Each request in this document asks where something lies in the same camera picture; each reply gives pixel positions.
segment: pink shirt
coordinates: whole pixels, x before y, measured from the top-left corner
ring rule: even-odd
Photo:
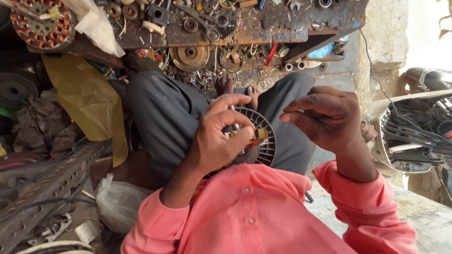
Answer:
[[[336,162],[313,171],[348,224],[340,239],[303,205],[306,176],[264,165],[235,165],[198,185],[190,206],[171,209],[161,189],[141,204],[122,254],[419,253],[416,232],[399,220],[394,192],[380,173],[356,183]]]

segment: yellow wire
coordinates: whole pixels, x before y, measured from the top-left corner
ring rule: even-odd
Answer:
[[[230,6],[224,5],[224,4],[221,2],[221,0],[219,0],[218,2],[220,3],[220,5],[221,5],[223,8],[230,9],[230,8],[232,8],[232,7],[237,3],[237,1],[238,1],[238,0],[235,0],[235,2],[234,2],[233,4],[231,4]]]

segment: shirt cuff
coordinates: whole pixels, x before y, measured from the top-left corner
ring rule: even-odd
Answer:
[[[355,209],[374,209],[391,202],[394,191],[377,170],[377,178],[370,183],[357,183],[337,172],[336,160],[326,162],[312,173],[333,199]]]
[[[185,227],[190,206],[169,208],[160,201],[162,188],[152,193],[140,205],[136,226],[149,238],[177,240]]]

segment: dark gray trousers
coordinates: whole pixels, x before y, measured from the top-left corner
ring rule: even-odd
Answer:
[[[305,96],[313,86],[311,76],[293,72],[259,96],[257,111],[275,130],[273,168],[306,172],[315,144],[294,125],[281,122],[279,116],[284,107]],[[148,167],[164,186],[190,150],[198,119],[209,107],[210,98],[156,71],[135,75],[127,96],[148,156]]]

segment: brown paper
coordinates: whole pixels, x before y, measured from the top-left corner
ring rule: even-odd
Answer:
[[[113,167],[127,158],[121,98],[83,57],[42,55],[58,100],[90,141],[113,139]]]

